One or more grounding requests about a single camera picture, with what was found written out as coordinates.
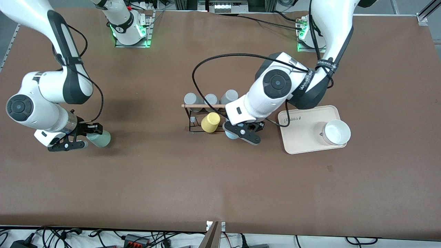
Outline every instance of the table surface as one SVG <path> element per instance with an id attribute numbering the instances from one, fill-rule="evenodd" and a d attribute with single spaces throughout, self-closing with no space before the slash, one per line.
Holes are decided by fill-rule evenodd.
<path id="1" fill-rule="evenodd" d="M 196 92 L 194 66 L 209 56 L 285 51 L 313 67 L 315 54 L 296 51 L 294 31 L 170 11 L 157 21 L 151 48 L 121 49 L 100 10 L 59 11 L 89 40 L 83 60 L 104 92 L 99 121 L 112 141 L 50 153 L 34 130 L 0 111 L 1 224 L 204 231 L 207 220 L 223 220 L 232 233 L 441 239 L 441 66 L 415 17 L 354 17 L 335 86 L 320 103 L 338 108 L 352 138 L 343 149 L 289 155 L 271 124 L 258 146 L 190 134 L 181 104 Z M 205 94 L 242 95 L 262 62 L 210 61 L 197 82 Z M 0 102 L 26 73 L 58 67 L 48 39 L 21 27 L 0 74 Z M 95 91 L 66 108 L 89 119 L 99 105 Z"/>

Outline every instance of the white floor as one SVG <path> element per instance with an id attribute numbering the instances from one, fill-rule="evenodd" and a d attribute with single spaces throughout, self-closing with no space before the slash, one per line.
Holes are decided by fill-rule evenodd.
<path id="1" fill-rule="evenodd" d="M 10 230 L 8 231 L 9 235 L 5 243 L 2 247 L 10 247 L 12 242 L 16 240 L 25 240 L 29 234 L 31 234 L 32 230 Z M 32 243 L 38 246 L 39 248 L 43 247 L 41 231 L 39 231 L 38 235 L 35 235 Z M 98 239 L 98 237 L 89 237 L 91 231 L 83 231 L 81 235 L 69 234 L 66 239 L 67 243 L 71 245 L 73 248 L 98 248 L 103 247 Z M 140 237 L 142 236 L 150 236 L 150 232 L 117 232 L 119 235 L 127 235 L 127 234 L 135 234 Z M 48 239 L 50 235 L 50 231 L 46 231 L 45 239 Z M 231 247 L 242 247 L 242 238 L 237 233 L 229 233 L 228 235 L 234 235 L 233 237 L 229 237 L 231 242 Z M 227 242 L 227 239 L 224 238 L 224 235 L 221 235 L 220 248 L 230 248 L 230 245 Z M 258 244 L 268 244 L 270 248 L 298 248 L 297 243 L 295 242 L 294 236 L 289 235 L 263 235 L 263 234 L 245 234 L 247 239 L 247 243 L 249 246 L 258 245 Z M 107 247 L 117 246 L 123 247 L 124 241 L 116 236 L 115 233 L 111 231 L 103 231 L 101 233 L 101 238 L 103 243 Z M 191 245 L 193 248 L 197 248 L 202 239 L 204 238 L 203 234 L 179 234 L 175 237 L 170 238 L 172 248 L 181 248 L 184 246 Z M 373 239 L 359 239 L 360 242 L 369 243 L 372 242 Z M 302 248 L 357 248 L 354 245 L 346 242 L 344 237 L 316 237 L 316 236 L 299 236 L 299 243 Z M 54 247 L 55 241 L 52 242 L 50 247 Z M 58 248 L 63 248 L 64 245 L 62 242 L 58 242 Z M 417 241 L 417 240 L 389 240 L 389 239 L 379 239 L 377 243 L 373 245 L 363 245 L 362 247 L 366 248 L 441 248 L 441 242 L 437 241 Z"/>

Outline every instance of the white mug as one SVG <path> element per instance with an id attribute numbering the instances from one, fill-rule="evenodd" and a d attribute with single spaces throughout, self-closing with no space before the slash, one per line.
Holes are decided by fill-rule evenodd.
<path id="1" fill-rule="evenodd" d="M 351 129 L 344 121 L 332 120 L 326 123 L 320 136 L 323 136 L 323 139 L 328 144 L 339 146 L 349 141 L 351 138 Z"/>

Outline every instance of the gray circular joint cover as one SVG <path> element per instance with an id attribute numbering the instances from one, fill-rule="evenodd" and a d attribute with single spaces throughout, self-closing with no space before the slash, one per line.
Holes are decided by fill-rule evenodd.
<path id="1" fill-rule="evenodd" d="M 284 97 L 291 90 L 291 79 L 282 70 L 271 70 L 263 77 L 263 90 L 271 99 Z"/>
<path id="2" fill-rule="evenodd" d="M 25 121 L 34 110 L 34 103 L 26 95 L 15 95 L 7 102 L 7 114 L 16 121 Z"/>

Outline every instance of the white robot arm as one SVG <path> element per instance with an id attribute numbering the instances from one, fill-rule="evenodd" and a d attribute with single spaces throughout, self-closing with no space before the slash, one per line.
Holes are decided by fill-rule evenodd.
<path id="1" fill-rule="evenodd" d="M 123 45 L 134 45 L 146 36 L 146 15 L 128 10 L 123 0 L 91 0 L 110 23 L 115 38 Z"/>
<path id="2" fill-rule="evenodd" d="M 224 129 L 257 145 L 260 138 L 255 132 L 262 129 L 262 121 L 285 101 L 298 109 L 317 106 L 328 87 L 328 73 L 329 76 L 335 73 L 352 37 L 352 17 L 359 1 L 312 0 L 311 14 L 326 41 L 326 52 L 316 70 L 303 66 L 286 53 L 270 55 L 308 72 L 266 60 L 248 93 L 225 106 L 229 122 L 224 124 Z M 240 123 L 245 127 L 237 128 Z"/>
<path id="3" fill-rule="evenodd" d="M 0 11 L 12 20 L 44 34 L 52 42 L 56 59 L 63 66 L 61 71 L 34 71 L 26 74 L 20 90 L 8 100 L 6 106 L 11 119 L 37 129 L 34 136 L 43 145 L 52 147 L 74 130 L 78 131 L 79 122 L 82 121 L 58 103 L 83 104 L 92 95 L 93 85 L 83 67 L 69 27 L 47 0 L 0 0 Z M 77 133 L 102 133 L 102 127 L 98 125 L 96 128 L 81 127 L 82 133 Z M 76 145 L 80 146 L 77 148 L 87 147 L 87 142 Z M 69 144 L 67 146 L 63 150 L 74 149 Z"/>

